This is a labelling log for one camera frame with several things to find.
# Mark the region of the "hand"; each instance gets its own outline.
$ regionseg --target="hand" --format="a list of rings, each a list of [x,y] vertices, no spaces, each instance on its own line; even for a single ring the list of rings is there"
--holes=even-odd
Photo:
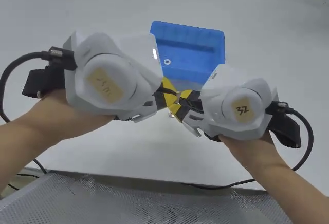
[[[277,152],[269,132],[257,140],[238,141],[222,135],[220,139],[252,175],[261,173],[271,166],[288,167]]]
[[[65,90],[56,90],[41,99],[28,113],[16,120],[57,143],[78,137],[108,124],[114,116],[87,114],[69,106]]]

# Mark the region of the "blue box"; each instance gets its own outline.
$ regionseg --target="blue box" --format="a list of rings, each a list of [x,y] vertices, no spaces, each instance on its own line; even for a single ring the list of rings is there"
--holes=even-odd
[[[151,33],[163,74],[179,91],[201,89],[218,64],[225,63],[225,37],[220,30],[154,21]]]

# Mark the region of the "white device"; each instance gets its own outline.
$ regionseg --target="white device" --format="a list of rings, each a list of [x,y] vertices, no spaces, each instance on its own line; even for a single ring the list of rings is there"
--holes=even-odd
[[[74,51],[77,65],[75,71],[65,71],[69,104],[135,122],[156,114],[153,93],[163,73],[152,34],[115,43],[104,33],[84,36],[76,32],[63,48]]]
[[[260,138],[272,118],[265,109],[278,101],[276,88],[262,78],[249,78],[227,64],[217,66],[201,90],[204,113],[190,110],[184,126],[196,136],[218,134],[248,140]]]

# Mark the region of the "gray metal grate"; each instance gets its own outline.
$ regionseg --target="gray metal grate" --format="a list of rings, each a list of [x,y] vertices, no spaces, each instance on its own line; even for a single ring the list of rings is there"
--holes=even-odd
[[[268,195],[194,196],[115,188],[50,174],[0,201],[1,224],[291,223]]]

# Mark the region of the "number label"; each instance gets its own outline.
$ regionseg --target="number label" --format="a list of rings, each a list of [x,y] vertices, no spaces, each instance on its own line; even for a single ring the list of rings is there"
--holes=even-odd
[[[254,119],[254,113],[250,107],[249,98],[243,97],[232,103],[235,118],[239,123],[248,123]]]
[[[87,78],[92,87],[109,103],[123,97],[122,89],[107,75],[102,68],[96,68]]]

